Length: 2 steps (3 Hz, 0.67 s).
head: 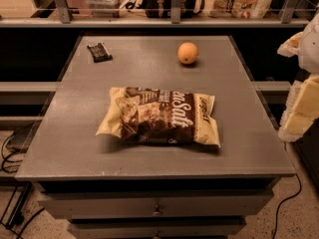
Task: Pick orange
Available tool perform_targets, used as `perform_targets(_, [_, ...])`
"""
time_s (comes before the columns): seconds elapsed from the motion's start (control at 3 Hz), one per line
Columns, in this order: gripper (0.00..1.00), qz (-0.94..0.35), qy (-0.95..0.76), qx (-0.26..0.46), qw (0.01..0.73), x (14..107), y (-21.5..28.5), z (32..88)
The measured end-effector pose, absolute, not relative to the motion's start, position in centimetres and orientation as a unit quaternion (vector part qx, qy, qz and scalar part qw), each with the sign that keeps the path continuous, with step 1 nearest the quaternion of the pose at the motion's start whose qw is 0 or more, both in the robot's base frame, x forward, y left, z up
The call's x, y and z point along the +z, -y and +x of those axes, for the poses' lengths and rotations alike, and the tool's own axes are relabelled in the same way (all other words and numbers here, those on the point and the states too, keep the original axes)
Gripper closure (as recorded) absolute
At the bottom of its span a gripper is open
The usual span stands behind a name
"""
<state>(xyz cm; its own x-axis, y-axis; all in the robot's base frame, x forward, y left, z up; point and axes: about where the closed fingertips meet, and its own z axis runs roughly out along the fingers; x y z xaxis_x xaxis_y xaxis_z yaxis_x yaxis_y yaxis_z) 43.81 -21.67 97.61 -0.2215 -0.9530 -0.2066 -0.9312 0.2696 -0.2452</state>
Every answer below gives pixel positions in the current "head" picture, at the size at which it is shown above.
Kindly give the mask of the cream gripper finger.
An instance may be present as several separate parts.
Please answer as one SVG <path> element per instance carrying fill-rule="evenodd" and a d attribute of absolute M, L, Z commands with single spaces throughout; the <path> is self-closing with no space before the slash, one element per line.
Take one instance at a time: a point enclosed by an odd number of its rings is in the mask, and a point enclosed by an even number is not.
<path fill-rule="evenodd" d="M 286 40 L 277 50 L 277 53 L 284 57 L 297 56 L 300 52 L 300 40 L 302 37 L 302 32 L 298 32 L 288 40 Z"/>
<path fill-rule="evenodd" d="M 294 142 L 301 138 L 318 118 L 319 76 L 310 76 L 304 82 L 295 81 L 288 93 L 278 136 L 283 141 Z"/>

